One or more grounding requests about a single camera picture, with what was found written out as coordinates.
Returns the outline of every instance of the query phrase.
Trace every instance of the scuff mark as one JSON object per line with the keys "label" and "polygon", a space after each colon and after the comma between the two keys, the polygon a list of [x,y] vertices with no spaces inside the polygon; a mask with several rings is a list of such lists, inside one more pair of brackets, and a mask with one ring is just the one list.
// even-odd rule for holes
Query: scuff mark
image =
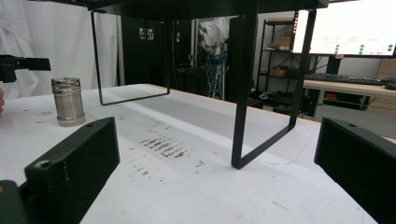
{"label": "scuff mark", "polygon": [[196,165],[195,167],[200,167],[200,166],[203,166],[203,165],[205,165],[205,163],[203,162],[203,161],[199,161],[199,165]]}
{"label": "scuff mark", "polygon": [[284,206],[280,205],[279,203],[276,203],[276,202],[273,202],[273,203],[274,203],[274,204],[276,204],[277,206],[279,206],[279,207],[281,207],[281,208],[285,209],[285,210],[288,210],[288,211],[290,211],[289,209],[287,209],[286,207],[284,207]]}

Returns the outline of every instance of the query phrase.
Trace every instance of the white curtain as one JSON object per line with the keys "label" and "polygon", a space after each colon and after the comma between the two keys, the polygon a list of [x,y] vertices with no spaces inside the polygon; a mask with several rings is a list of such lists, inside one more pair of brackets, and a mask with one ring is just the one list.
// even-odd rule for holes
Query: white curtain
{"label": "white curtain", "polygon": [[[116,85],[117,18],[96,15],[102,87]],[[1,83],[6,99],[51,94],[54,77],[78,77],[83,90],[97,88],[91,15],[85,7],[0,0],[0,54],[49,58],[51,71],[17,70],[17,82]]]}

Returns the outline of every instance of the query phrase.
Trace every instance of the white table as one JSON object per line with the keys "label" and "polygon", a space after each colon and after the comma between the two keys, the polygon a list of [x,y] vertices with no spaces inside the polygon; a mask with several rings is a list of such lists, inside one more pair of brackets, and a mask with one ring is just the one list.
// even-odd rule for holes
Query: white table
{"label": "white table", "polygon": [[[152,94],[139,85],[106,89],[105,99]],[[255,161],[231,166],[235,105],[178,91],[100,106],[82,94],[87,122],[113,116],[121,162],[83,223],[375,223],[313,163],[319,124],[296,127]],[[0,118],[0,179],[25,181],[23,168],[78,127],[56,121],[53,97],[7,101]],[[289,117],[250,108],[244,153]]]}

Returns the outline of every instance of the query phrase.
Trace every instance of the white lab coat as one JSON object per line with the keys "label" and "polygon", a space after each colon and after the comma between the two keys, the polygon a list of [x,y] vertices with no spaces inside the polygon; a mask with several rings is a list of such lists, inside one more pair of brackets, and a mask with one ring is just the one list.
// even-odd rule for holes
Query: white lab coat
{"label": "white lab coat", "polygon": [[[0,54],[34,57],[23,0],[0,0]],[[17,70],[17,81],[0,82],[5,99],[31,96],[38,87],[38,78],[29,70]]]}

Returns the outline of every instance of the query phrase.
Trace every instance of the keyboard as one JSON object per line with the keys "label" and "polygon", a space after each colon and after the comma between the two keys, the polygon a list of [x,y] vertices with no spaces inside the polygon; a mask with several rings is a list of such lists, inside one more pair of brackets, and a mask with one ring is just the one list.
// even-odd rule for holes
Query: keyboard
{"label": "keyboard", "polygon": [[327,81],[327,82],[341,82],[360,85],[382,86],[379,80],[365,78],[365,77],[351,77],[346,75],[330,75],[323,73],[315,73],[312,75],[305,75],[305,80]]}

